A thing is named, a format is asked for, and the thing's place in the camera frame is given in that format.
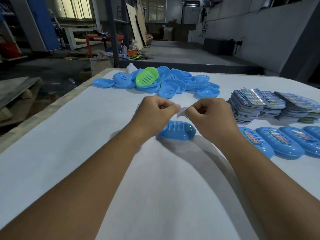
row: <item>dark metal post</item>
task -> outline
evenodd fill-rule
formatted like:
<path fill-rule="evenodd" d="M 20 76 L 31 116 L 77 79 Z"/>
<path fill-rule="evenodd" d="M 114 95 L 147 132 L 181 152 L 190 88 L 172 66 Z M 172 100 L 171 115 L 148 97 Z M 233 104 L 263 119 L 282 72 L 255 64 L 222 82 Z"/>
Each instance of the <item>dark metal post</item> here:
<path fill-rule="evenodd" d="M 121 0 L 121 11 L 122 11 L 122 20 L 125 21 L 125 24 L 122 26 L 122 32 L 124 36 L 124 44 L 129 49 L 129 39 L 128 39 L 128 22 L 127 22 L 127 5 L 125 0 Z"/>
<path fill-rule="evenodd" d="M 110 35 L 111 35 L 111 45 L 112 45 L 114 67 L 117 68 L 118 63 L 119 63 L 119 52 L 118 52 L 115 20 L 113 18 L 113 13 L 112 13 L 111 0 L 106 0 L 106 14 L 108 16 L 108 21 L 109 21 L 109 31 L 110 31 Z"/>

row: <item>raised platform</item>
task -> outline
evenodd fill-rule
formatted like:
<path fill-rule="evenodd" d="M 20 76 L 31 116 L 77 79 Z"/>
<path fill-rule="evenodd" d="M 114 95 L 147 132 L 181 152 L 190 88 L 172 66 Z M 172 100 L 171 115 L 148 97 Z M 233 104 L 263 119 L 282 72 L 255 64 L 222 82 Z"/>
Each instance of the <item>raised platform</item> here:
<path fill-rule="evenodd" d="M 263 68 L 256 64 L 234 56 L 212 55 L 190 42 L 153 41 L 140 52 L 149 60 L 119 60 L 118 68 L 126 68 L 132 62 L 138 68 L 167 66 L 188 72 L 263 74 Z"/>

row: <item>pile of soap dishes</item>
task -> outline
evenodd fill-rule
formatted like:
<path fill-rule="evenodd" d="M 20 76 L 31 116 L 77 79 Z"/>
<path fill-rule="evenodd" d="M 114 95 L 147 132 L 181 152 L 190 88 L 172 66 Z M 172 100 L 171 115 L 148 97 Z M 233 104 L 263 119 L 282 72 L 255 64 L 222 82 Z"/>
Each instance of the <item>pile of soap dishes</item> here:
<path fill-rule="evenodd" d="M 166 99 L 172 98 L 176 94 L 184 91 L 194 91 L 199 99 L 214 98 L 220 95 L 220 86 L 209 82 L 207 75 L 192 76 L 189 72 L 178 69 L 169 69 L 166 66 L 158 68 L 147 67 L 138 69 L 129 75 L 118 72 L 113 76 L 113 80 L 98 78 L 93 81 L 93 85 L 99 88 L 137 88 L 146 93 L 156 93 Z"/>

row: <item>person's right hand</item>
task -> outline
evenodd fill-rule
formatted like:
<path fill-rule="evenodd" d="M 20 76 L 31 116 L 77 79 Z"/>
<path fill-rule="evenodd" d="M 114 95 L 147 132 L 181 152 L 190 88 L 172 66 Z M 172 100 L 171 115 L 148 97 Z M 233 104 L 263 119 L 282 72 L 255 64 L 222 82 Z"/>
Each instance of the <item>person's right hand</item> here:
<path fill-rule="evenodd" d="M 185 113 L 201 135 L 218 148 L 232 137 L 242 136 L 231 106 L 223 98 L 203 98 Z"/>

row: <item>lit window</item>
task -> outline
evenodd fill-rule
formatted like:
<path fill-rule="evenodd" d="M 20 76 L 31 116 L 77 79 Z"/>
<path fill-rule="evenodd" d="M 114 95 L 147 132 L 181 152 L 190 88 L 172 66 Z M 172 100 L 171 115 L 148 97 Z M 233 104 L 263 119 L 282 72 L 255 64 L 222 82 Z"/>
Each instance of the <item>lit window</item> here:
<path fill-rule="evenodd" d="M 58 16 L 70 19 L 92 19 L 89 0 L 55 0 Z"/>

